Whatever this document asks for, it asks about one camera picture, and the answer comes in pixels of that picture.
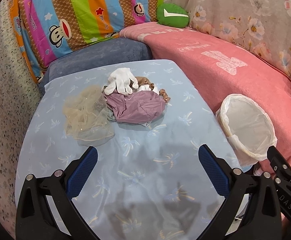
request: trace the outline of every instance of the crumpled clothing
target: crumpled clothing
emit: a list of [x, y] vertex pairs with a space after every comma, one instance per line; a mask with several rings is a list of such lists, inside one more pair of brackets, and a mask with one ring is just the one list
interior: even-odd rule
[[[145, 88], [147, 88], [149, 86], [150, 90], [154, 91], [155, 93], [157, 93], [157, 90], [159, 90], [158, 87], [155, 84], [153, 84], [147, 77], [135, 77], [135, 78], [136, 78], [136, 80], [138, 80], [138, 85], [139, 85], [138, 91], [143, 91], [143, 90], [149, 91], [149, 89], [143, 89], [142, 86], [144, 86]], [[161, 89], [160, 92], [158, 91], [157, 94], [162, 96], [166, 103], [169, 102], [170, 99], [171, 99], [167, 95], [167, 93], [166, 93], [166, 91], [164, 89]]]
[[146, 85], [141, 85], [138, 88], [138, 92], [140, 91], [153, 91], [154, 93], [159, 95], [159, 89], [158, 87], [155, 85], [155, 87], [153, 89], [150, 88], [150, 85], [146, 84]]
[[124, 96], [115, 90], [110, 95], [103, 95], [118, 122], [151, 122], [161, 115], [165, 107], [165, 101], [153, 91], [140, 91]]
[[138, 80], [138, 85], [150, 85], [151, 90], [155, 87], [155, 84], [153, 84], [147, 77], [135, 77], [136, 80]]
[[[116, 121], [116, 117], [114, 115], [114, 112], [112, 111], [112, 109], [110, 109], [110, 107], [108, 107], [108, 120], [110, 121]], [[139, 123], [140, 125], [144, 126], [144, 127], [148, 127], [150, 125], [151, 122], [145, 122], [145, 123]]]

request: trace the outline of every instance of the light blue mattress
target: light blue mattress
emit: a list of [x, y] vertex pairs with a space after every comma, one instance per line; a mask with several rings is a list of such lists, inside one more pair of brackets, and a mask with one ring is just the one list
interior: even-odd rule
[[[198, 160], [207, 144], [217, 157], [240, 167], [212, 111], [170, 60], [110, 65], [52, 80], [26, 133], [19, 156], [15, 201], [27, 174], [50, 176], [78, 159], [86, 147], [67, 137], [63, 102], [112, 71], [129, 67], [171, 97], [149, 127], [113, 122], [115, 136], [96, 147], [97, 165], [74, 205], [101, 240], [196, 239], [223, 201]], [[67, 232], [49, 198], [60, 229]]]

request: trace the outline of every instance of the blue cushion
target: blue cushion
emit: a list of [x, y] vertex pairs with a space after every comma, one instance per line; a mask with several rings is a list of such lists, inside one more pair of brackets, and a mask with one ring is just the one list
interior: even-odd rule
[[149, 59], [152, 59], [152, 53], [144, 43], [127, 38], [103, 41], [76, 50], [53, 61], [42, 78], [39, 89], [44, 94], [44, 85], [55, 78], [72, 73], [112, 64]]

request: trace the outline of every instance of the speckled wall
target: speckled wall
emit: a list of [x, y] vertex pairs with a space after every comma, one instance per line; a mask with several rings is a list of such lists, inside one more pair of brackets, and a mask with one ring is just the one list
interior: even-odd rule
[[0, 222], [15, 237], [15, 172], [40, 92], [22, 58], [10, 23], [9, 2], [0, 4]]

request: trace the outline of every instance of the flower pattern fabric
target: flower pattern fabric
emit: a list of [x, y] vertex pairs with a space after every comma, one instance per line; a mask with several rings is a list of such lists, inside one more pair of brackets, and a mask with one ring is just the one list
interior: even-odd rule
[[291, 0], [164, 0], [189, 13], [189, 27], [231, 42], [291, 78]]

